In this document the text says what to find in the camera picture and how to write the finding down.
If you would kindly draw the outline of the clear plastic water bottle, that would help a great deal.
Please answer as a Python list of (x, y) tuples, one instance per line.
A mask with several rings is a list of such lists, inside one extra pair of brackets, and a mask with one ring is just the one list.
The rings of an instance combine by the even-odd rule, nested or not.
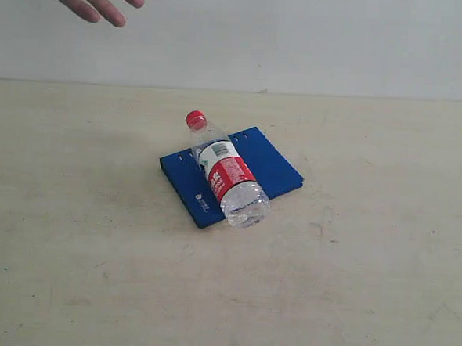
[(193, 159), (203, 172), (226, 221), (236, 228), (251, 227), (270, 211), (266, 192), (236, 150), (232, 139), (194, 110), (186, 115)]

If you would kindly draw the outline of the blue ring binder notebook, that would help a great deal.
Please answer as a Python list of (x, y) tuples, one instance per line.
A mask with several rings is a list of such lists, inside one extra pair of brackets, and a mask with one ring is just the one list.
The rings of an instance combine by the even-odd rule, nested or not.
[[(229, 135), (258, 184), (270, 199), (302, 187), (304, 178), (257, 127)], [(190, 149), (160, 158), (161, 170), (199, 229), (225, 220), (219, 202)]]

